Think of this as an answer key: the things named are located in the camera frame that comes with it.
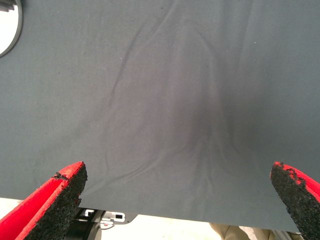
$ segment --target round mirror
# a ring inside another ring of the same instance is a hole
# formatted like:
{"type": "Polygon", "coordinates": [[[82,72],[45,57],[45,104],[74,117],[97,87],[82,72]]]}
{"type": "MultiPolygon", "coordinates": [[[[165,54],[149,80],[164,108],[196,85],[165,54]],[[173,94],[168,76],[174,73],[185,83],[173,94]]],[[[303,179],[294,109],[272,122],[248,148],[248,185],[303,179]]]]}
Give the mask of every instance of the round mirror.
{"type": "Polygon", "coordinates": [[[15,45],[21,27],[21,0],[0,0],[0,57],[15,45]]]}

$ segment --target beige pants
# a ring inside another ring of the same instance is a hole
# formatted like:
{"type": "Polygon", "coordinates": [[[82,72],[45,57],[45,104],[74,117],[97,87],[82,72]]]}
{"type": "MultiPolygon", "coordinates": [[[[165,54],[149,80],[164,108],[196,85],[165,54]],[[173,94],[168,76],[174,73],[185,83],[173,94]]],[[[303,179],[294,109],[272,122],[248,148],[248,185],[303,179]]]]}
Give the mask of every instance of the beige pants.
{"type": "MultiPolygon", "coordinates": [[[[238,226],[210,223],[213,230],[220,235],[221,240],[250,240],[248,235],[238,226]]],[[[258,240],[275,240],[272,231],[260,228],[252,228],[258,240]]]]}
{"type": "Polygon", "coordinates": [[[292,240],[304,240],[300,234],[289,233],[289,235],[292,238],[292,240]]]}

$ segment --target gray textile sheet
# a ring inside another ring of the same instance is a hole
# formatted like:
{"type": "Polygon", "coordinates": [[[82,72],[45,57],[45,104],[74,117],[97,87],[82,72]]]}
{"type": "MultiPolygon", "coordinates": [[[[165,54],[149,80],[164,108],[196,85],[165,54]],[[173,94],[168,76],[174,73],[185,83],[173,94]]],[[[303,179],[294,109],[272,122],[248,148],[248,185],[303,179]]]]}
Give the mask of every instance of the gray textile sheet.
{"type": "Polygon", "coordinates": [[[0,197],[85,161],[82,206],[296,231],[269,179],[315,180],[320,1],[23,2],[0,58],[0,197]]]}

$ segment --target person's leg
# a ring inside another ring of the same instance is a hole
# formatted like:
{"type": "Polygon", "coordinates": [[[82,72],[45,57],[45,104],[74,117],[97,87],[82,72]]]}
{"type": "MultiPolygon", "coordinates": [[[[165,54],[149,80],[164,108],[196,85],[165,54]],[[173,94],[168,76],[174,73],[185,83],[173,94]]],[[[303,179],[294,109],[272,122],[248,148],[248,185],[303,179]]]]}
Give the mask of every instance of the person's leg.
{"type": "Polygon", "coordinates": [[[248,235],[238,226],[210,223],[213,230],[220,235],[221,240],[250,240],[248,235]]]}
{"type": "Polygon", "coordinates": [[[253,227],[252,229],[254,231],[256,238],[259,240],[275,240],[276,239],[274,233],[271,230],[261,229],[256,227],[253,227]]]}

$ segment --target black rubber pad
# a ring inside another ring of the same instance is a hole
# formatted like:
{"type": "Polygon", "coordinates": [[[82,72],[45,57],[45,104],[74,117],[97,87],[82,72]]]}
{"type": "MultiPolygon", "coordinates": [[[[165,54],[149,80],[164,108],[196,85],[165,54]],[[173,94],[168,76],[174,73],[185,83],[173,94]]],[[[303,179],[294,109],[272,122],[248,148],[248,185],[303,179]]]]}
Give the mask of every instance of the black rubber pad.
{"type": "Polygon", "coordinates": [[[281,165],[273,166],[272,184],[303,238],[320,240],[320,203],[307,191],[303,180],[297,184],[290,177],[292,171],[284,170],[281,165]]]}
{"type": "Polygon", "coordinates": [[[75,217],[75,210],[84,190],[87,171],[83,165],[77,174],[70,178],[69,185],[57,196],[36,226],[26,236],[26,240],[63,240],[75,217]]]}

